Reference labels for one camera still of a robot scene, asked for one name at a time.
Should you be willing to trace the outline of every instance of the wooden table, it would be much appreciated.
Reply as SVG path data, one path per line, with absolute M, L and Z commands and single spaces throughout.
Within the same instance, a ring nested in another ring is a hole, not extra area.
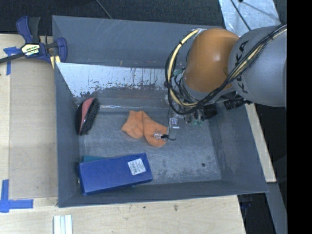
M 21 47 L 23 44 L 23 38 L 19 35 L 0 34 L 0 58 L 6 56 L 2 51 L 4 47 Z M 12 72 L 15 69 L 17 70 L 21 65 L 30 73 L 38 65 L 41 65 L 45 70 L 47 68 L 52 69 L 48 63 L 32 59 L 19 59 L 13 61 L 11 65 Z M 22 88 L 24 81 L 21 80 L 20 82 Z M 6 63 L 0 64 L 0 182 L 10 177 L 9 152 L 13 149 L 10 143 L 10 106 L 17 102 L 10 101 L 10 85 L 11 77 L 6 75 Z M 248 105 L 246 108 L 266 181 L 276 182 L 255 107 Z M 36 131 L 40 130 L 38 128 L 39 125 L 40 119 L 34 124 L 29 124 L 28 134 L 30 135 L 30 139 L 32 134 L 35 135 Z M 36 146 L 36 141 L 40 141 L 40 139 L 34 139 L 35 143 L 31 144 Z M 34 151 L 34 153 L 29 155 L 38 156 L 39 154 L 36 152 L 38 151 Z M 34 160 L 35 163 L 33 166 L 27 167 L 26 172 L 40 173 L 36 162 L 43 162 L 43 159 L 40 157 Z M 31 189 L 32 186 L 35 186 L 34 183 L 36 182 L 33 181 L 25 184 Z M 58 199 L 56 196 L 53 196 L 53 193 L 51 193 L 52 196 L 35 198 L 33 209 L 11 210 L 7 214 L 0 213 L 0 233 L 50 234 L 53 231 L 53 217 L 55 215 L 72 215 L 74 234 L 246 233 L 238 199 L 235 195 L 164 202 L 58 208 Z

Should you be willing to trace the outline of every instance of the blue tape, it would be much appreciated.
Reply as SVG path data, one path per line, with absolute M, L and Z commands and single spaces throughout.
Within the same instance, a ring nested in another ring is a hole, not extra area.
M 17 47 L 4 48 L 3 51 L 8 56 L 22 53 L 21 50 Z M 11 62 L 10 61 L 8 61 L 7 66 L 6 66 L 6 75 L 8 76 L 9 74 L 11 74 Z
M 31 209 L 33 203 L 33 199 L 9 200 L 9 180 L 2 181 L 0 213 L 8 213 L 10 209 Z

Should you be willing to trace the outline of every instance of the blue box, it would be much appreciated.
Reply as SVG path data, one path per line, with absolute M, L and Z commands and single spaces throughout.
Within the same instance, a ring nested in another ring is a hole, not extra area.
M 147 183 L 153 179 L 146 153 L 81 162 L 78 173 L 83 195 Z

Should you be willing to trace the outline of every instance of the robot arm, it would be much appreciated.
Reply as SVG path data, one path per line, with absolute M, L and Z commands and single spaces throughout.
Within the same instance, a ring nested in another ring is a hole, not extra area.
M 188 34 L 168 58 L 168 101 L 177 114 L 198 117 L 220 102 L 227 109 L 252 102 L 286 105 L 286 25 L 254 29 L 241 38 L 220 28 L 197 34 Z M 193 35 L 187 66 L 173 86 L 176 56 Z

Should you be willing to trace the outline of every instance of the blue clamp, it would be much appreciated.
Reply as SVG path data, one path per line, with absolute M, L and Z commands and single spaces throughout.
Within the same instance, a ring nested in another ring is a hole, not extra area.
M 10 209 L 32 209 L 33 199 L 9 200 L 9 180 L 2 181 L 0 213 L 8 213 Z
M 49 54 L 50 48 L 58 47 L 58 56 L 61 62 L 66 61 L 67 57 L 67 43 L 64 38 L 58 38 L 54 43 L 42 43 L 40 42 L 40 37 L 38 35 L 38 25 L 40 18 L 31 18 L 29 16 L 21 17 L 16 22 L 16 27 L 19 34 L 24 38 L 25 45 L 23 45 L 19 50 L 16 48 L 7 48 L 6 52 L 8 57 L 0 59 L 0 63 L 8 62 L 7 75 L 11 73 L 11 60 L 26 57 L 26 58 L 36 58 L 51 64 L 52 55 Z

